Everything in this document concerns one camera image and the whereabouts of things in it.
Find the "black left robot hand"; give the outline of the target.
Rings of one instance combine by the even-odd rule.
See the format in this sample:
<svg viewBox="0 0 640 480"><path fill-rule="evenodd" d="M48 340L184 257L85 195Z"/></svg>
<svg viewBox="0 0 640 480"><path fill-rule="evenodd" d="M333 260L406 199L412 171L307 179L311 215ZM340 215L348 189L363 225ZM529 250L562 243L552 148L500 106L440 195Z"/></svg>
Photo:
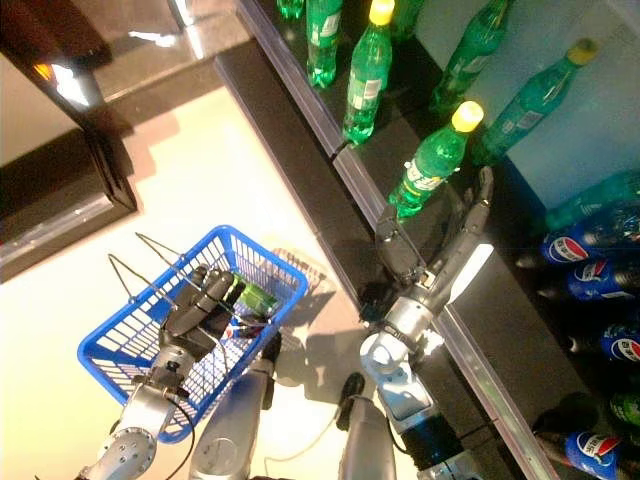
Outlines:
<svg viewBox="0 0 640 480"><path fill-rule="evenodd" d="M161 348L173 346L199 362L216 346L246 284L230 271L199 265L179 291L159 333Z"/></svg>

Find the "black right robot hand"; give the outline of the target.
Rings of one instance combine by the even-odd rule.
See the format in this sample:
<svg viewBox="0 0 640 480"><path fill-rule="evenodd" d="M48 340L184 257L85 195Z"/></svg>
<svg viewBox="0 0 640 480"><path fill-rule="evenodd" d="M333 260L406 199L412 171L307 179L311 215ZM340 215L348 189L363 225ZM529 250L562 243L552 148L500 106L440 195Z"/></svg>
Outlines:
<svg viewBox="0 0 640 480"><path fill-rule="evenodd" d="M406 295L434 313L449 302L454 281L479 244L489 217L494 190L493 170L484 166L478 173L478 188L456 235L426 264L409 235L399 225L396 208L385 207L375 226L375 244L382 264L407 288Z"/></svg>

